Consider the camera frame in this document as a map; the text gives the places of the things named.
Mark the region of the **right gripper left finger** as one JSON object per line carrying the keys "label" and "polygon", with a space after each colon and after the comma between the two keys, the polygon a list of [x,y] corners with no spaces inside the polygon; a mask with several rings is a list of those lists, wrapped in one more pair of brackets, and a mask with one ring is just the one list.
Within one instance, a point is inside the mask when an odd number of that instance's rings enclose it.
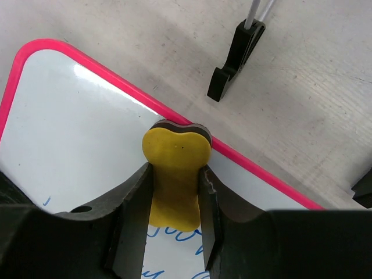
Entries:
{"label": "right gripper left finger", "polygon": [[1,277],[140,278],[152,194],[146,163],[107,193],[52,214],[1,175]]}

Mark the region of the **yellow bone-shaped eraser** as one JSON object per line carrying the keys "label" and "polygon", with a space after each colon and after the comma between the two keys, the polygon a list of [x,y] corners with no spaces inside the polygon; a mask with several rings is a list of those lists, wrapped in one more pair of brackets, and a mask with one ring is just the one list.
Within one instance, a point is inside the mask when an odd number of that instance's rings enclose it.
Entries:
{"label": "yellow bone-shaped eraser", "polygon": [[212,136],[201,124],[159,120],[143,136],[142,151],[153,168],[149,224],[191,232],[200,226],[198,175],[212,152]]}

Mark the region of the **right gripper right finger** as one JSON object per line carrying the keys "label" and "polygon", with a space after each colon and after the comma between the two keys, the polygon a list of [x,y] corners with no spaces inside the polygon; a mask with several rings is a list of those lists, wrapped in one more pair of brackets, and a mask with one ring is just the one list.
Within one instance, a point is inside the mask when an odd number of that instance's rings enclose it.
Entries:
{"label": "right gripper right finger", "polygon": [[199,171],[205,269],[211,278],[370,278],[368,210],[261,210]]}

